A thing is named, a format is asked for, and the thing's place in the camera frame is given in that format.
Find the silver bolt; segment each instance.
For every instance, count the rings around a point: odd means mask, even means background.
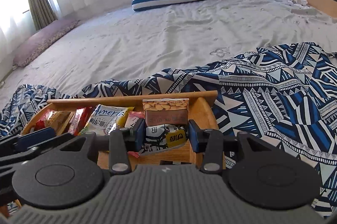
[[[205,171],[215,172],[215,171],[220,169],[220,166],[219,166],[219,164],[216,164],[216,163],[206,163],[203,166],[203,169]]]
[[[128,169],[128,166],[125,163],[116,163],[111,167],[111,169],[115,172],[124,172]]]

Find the circular cover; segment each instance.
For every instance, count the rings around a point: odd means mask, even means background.
[[[310,204],[319,195],[321,185],[311,166],[275,152],[252,153],[229,171],[228,180],[245,201],[277,210]]]
[[[82,154],[44,155],[13,175],[13,189],[26,204],[43,209],[70,208],[89,200],[103,187],[102,170]]]

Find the bed sheet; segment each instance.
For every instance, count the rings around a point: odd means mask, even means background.
[[[82,23],[15,70],[0,90],[0,107],[21,84],[74,95],[101,80],[203,66],[266,45],[315,42],[333,52],[336,37],[335,19],[287,0],[206,0],[139,13],[126,8]]]

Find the folded blanket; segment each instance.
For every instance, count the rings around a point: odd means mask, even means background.
[[[312,207],[323,217],[337,207],[337,68],[315,43],[259,47],[186,70],[165,69],[146,79],[101,81],[78,98],[217,90],[212,107],[224,135],[247,131],[305,161],[321,176]],[[22,85],[0,113],[0,133],[17,134],[55,89]],[[226,155],[226,166],[235,154]]]

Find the wooden tray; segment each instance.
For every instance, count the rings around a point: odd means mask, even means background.
[[[48,110],[56,111],[75,111],[79,108],[88,106],[96,106],[103,104],[106,106],[135,106],[134,111],[142,111],[143,99],[157,98],[189,98],[189,113],[188,118],[195,120],[201,129],[212,128],[219,129],[216,119],[213,115],[211,107],[217,97],[217,91],[192,92],[192,93],[176,93],[176,94],[158,94],[158,95],[140,95],[130,97],[111,97],[111,98],[73,98],[73,99],[50,99],[48,105],[38,112],[26,125],[21,134],[25,135],[30,132],[42,114]],[[202,154],[196,154],[192,151],[189,142],[183,147],[173,149],[167,152],[150,154],[135,158],[129,156],[132,168],[139,163],[158,164],[161,160],[191,162],[200,166],[202,162]],[[101,168],[108,169],[108,153],[100,152],[98,163]]]

